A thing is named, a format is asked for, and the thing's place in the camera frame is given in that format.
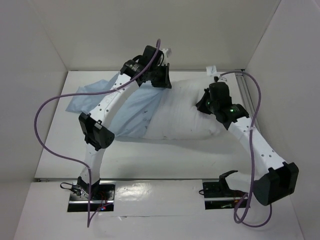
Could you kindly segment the white pillow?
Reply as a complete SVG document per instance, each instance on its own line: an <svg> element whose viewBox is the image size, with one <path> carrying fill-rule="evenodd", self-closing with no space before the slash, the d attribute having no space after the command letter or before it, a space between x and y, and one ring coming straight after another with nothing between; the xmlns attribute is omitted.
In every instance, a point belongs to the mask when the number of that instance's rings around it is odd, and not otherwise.
<svg viewBox="0 0 320 240"><path fill-rule="evenodd" d="M215 116L196 107L214 77L204 71L170 71L169 77L172 87L163 91L144 138L201 140L219 135L223 127Z"/></svg>

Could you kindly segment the light blue pillowcase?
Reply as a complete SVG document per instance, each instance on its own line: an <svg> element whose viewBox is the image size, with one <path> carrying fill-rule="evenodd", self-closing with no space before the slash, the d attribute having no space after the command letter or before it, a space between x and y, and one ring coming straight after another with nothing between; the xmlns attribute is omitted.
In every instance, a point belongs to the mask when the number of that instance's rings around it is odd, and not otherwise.
<svg viewBox="0 0 320 240"><path fill-rule="evenodd" d="M163 93L165 93L164 88L153 87L149 81L142 84L119 109L109 130L116 137L144 137ZM77 95L71 99L65 110L70 113L87 114L103 98L103 95Z"/></svg>

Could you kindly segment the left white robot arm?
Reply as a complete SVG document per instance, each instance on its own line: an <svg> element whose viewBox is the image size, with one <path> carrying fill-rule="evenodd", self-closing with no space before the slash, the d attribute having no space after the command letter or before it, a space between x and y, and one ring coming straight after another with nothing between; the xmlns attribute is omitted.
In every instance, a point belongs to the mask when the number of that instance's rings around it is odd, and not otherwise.
<svg viewBox="0 0 320 240"><path fill-rule="evenodd" d="M143 83L150 81L155 88L172 87L168 62L171 54L170 48L157 49L150 45L146 46L143 54L123 64L111 93L108 93L89 113L82 112L79 115L78 120L86 143L84 158L86 167L81 171L77 185L86 199L92 200L99 193L103 156L106 148L115 139L115 134L109 130L113 118Z"/></svg>

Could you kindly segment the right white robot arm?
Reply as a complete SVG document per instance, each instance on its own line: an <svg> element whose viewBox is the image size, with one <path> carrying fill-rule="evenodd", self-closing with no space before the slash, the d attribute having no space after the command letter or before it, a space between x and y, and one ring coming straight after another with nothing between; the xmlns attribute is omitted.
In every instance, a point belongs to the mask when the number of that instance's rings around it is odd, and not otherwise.
<svg viewBox="0 0 320 240"><path fill-rule="evenodd" d="M236 137L254 160L251 165L254 174L231 170L220 175L220 194L230 196L234 191L253 193L260 204L267 206L294 193L298 166L279 156L255 128L245 108L232 103L225 82L211 83L196 108L202 113L215 115L216 120Z"/></svg>

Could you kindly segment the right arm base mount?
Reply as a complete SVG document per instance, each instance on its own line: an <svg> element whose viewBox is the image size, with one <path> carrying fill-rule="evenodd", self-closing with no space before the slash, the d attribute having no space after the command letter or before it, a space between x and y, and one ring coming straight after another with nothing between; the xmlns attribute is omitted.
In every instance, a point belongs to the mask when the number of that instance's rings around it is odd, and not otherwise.
<svg viewBox="0 0 320 240"><path fill-rule="evenodd" d="M206 210L234 209L246 194L239 190L230 190L219 179L203 180L202 189L198 193L204 197Z"/></svg>

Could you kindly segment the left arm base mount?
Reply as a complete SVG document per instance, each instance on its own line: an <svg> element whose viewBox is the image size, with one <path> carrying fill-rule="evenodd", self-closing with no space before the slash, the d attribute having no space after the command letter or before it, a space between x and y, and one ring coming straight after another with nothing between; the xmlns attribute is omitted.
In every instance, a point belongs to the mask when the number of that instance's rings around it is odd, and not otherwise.
<svg viewBox="0 0 320 240"><path fill-rule="evenodd" d="M88 210L88 194L76 183L63 182L60 188L70 191L67 212L80 213ZM90 197L90 212L113 212L116 185L102 181Z"/></svg>

